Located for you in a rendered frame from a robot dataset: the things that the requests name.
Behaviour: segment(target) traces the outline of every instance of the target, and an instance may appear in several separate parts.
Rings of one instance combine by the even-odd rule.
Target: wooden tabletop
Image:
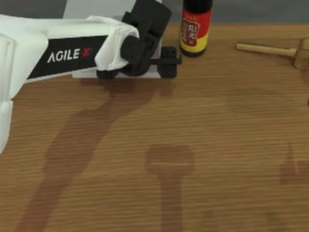
[[[302,37],[309,25],[213,25],[173,81],[24,85],[0,156],[0,232],[309,231],[309,73],[235,50]]]

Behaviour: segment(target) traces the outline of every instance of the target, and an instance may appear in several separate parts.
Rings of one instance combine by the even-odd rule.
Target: robotic arm
[[[155,0],[137,0],[122,21],[90,16],[29,19],[0,15],[0,154],[10,131],[12,99],[26,82],[97,70],[98,78],[145,74],[152,64],[162,78],[174,78],[181,56],[163,47],[151,59],[171,17]]]

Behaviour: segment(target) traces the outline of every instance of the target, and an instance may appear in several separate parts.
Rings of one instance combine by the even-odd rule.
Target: wooden handle
[[[297,50],[295,48],[272,47],[268,45],[253,44],[253,43],[237,43],[237,50],[260,52],[266,54],[281,55],[287,57],[295,57]]]

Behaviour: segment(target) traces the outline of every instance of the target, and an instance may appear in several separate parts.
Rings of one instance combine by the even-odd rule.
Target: bottle
[[[199,57],[207,47],[212,0],[183,0],[179,36],[180,51],[187,57]]]

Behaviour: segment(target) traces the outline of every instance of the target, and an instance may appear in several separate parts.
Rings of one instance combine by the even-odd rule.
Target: wooden mallet
[[[295,59],[294,65],[297,69],[309,70],[309,39],[302,39],[297,49],[240,42],[236,44],[236,49],[292,57]]]

